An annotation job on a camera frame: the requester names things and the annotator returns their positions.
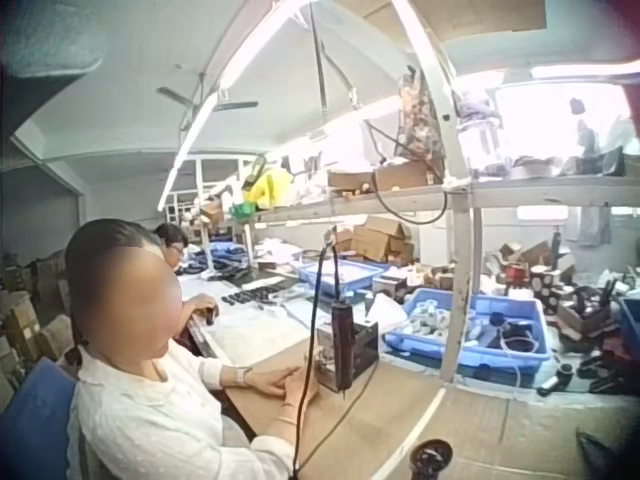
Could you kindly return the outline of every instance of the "wooden tabletop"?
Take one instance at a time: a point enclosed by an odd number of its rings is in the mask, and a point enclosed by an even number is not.
[[[301,342],[255,368],[302,365],[306,348],[307,342]],[[301,478],[371,478],[405,440],[440,386],[437,378],[379,362],[356,379],[344,397],[321,387],[309,406],[303,428]],[[267,430],[282,404],[252,390],[229,389],[227,394],[258,435]],[[329,435],[356,399],[352,410]]]

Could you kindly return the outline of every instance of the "worker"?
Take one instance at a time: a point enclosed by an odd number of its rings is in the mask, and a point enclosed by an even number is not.
[[[65,252],[80,370],[69,432],[68,478],[287,479],[292,474],[303,368],[225,366],[180,347],[178,280],[158,238],[104,219],[84,224]],[[249,443],[209,389],[253,388],[283,403]],[[306,399],[317,391],[310,379]]]
[[[154,230],[154,233],[160,237],[162,242],[162,256],[167,262],[167,265],[169,265],[173,271],[177,270],[184,256],[184,249],[189,245],[187,234],[173,223],[163,223],[159,225],[158,228]],[[215,299],[206,293],[201,293],[185,301],[182,304],[178,331],[173,339],[194,355],[200,355],[200,349],[189,332],[187,322],[197,310],[216,310],[217,308],[218,306]]]

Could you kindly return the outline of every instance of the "workstation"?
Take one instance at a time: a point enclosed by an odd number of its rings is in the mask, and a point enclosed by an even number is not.
[[[102,5],[108,41],[122,18],[150,15],[149,31],[190,26],[195,50],[211,30],[197,17],[222,11],[165,3],[163,15]],[[123,86],[131,112],[161,105],[136,117],[155,132],[123,131],[115,106],[94,124],[81,108],[90,87],[115,78],[114,58],[131,68],[121,40],[13,134],[12,148],[32,155],[34,129],[51,134],[31,168],[65,179],[77,218],[49,236],[41,221],[38,241],[3,238],[6,411],[42,357],[61,365],[72,347],[65,265],[49,254],[112,217],[186,235],[182,300],[217,304],[186,323],[195,353],[240,370],[299,366],[303,398],[314,372],[296,478],[611,468],[640,393],[640,55],[620,20],[631,13],[552,0],[510,14],[483,1],[473,2],[482,14],[428,0],[241,3],[206,55],[199,47],[201,71],[173,52],[177,73],[144,101],[135,95],[147,81]],[[75,130],[47,123],[66,114]],[[158,139],[162,122],[172,142]],[[19,185],[21,170],[3,176]],[[32,208],[40,216],[44,202]],[[35,214],[14,208],[17,232]],[[245,388],[223,397],[249,438],[280,418],[282,399]],[[15,432],[3,417],[0,431]]]

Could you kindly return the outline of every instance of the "woman's right hand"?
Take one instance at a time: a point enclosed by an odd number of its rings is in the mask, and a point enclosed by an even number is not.
[[[300,406],[302,401],[302,393],[304,390],[304,381],[307,375],[307,367],[300,367],[294,373],[289,375],[284,382],[285,403]],[[309,388],[304,399],[304,408],[307,407],[311,399],[318,393],[318,380],[316,379],[315,368],[311,368],[311,376],[309,378]]]

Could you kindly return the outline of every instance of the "metal shelf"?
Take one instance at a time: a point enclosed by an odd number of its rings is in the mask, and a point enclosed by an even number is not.
[[[563,177],[502,180],[474,183],[469,192],[475,208],[519,207],[523,205],[640,207],[640,179],[614,177]],[[383,198],[399,212],[437,211],[442,208],[442,187],[419,187],[384,192]],[[342,215],[385,213],[373,194],[331,201],[280,207],[256,214],[261,223],[283,223]]]

